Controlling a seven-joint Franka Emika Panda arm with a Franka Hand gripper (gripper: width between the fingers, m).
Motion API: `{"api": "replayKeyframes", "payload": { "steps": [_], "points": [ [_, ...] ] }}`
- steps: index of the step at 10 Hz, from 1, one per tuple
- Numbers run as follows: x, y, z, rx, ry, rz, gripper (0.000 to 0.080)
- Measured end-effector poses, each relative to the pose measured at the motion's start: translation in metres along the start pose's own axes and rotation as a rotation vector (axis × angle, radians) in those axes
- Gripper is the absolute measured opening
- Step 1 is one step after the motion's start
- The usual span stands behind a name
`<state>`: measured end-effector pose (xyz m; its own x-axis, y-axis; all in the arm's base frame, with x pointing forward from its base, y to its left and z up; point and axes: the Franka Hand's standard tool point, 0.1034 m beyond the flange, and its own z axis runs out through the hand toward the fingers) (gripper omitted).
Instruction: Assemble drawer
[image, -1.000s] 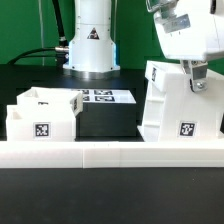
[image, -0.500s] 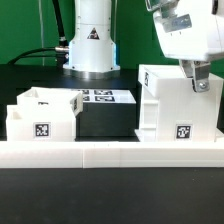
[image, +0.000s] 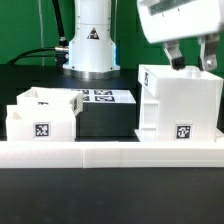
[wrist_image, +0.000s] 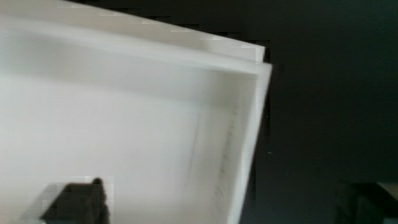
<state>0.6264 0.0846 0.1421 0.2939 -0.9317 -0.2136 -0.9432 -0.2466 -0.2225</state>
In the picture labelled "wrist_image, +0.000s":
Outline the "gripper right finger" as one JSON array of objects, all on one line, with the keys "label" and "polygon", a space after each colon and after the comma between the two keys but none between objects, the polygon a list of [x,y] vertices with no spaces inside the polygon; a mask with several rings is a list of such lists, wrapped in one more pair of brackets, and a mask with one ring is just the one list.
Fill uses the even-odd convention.
[{"label": "gripper right finger", "polygon": [[343,182],[334,224],[398,224],[398,183]]}]

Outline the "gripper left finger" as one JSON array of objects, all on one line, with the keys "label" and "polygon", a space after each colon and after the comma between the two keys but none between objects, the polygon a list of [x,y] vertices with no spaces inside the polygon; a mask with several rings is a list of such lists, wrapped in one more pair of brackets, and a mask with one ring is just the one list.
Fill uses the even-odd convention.
[{"label": "gripper left finger", "polygon": [[39,217],[44,224],[110,224],[106,193],[99,178],[69,183]]}]

